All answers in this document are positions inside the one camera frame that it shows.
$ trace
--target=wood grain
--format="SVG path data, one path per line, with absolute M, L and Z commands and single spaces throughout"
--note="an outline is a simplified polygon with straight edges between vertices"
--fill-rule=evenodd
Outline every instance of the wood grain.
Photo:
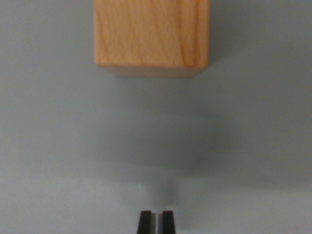
M 208 65 L 210 0 L 94 0 L 95 62 L 121 76 L 194 76 Z

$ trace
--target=wooden block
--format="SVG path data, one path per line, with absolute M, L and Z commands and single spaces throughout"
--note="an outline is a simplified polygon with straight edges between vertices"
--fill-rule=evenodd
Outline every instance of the wooden block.
M 191 77 L 208 65 L 210 0 L 94 0 L 95 62 L 119 76 Z

